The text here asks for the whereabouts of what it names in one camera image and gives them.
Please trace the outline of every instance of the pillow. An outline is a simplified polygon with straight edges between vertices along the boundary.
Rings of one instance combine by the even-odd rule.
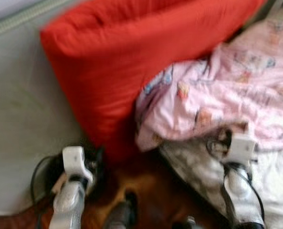
[[[52,21],[41,41],[73,112],[109,165],[138,152],[134,102],[172,62],[232,35],[263,0],[92,0]]]

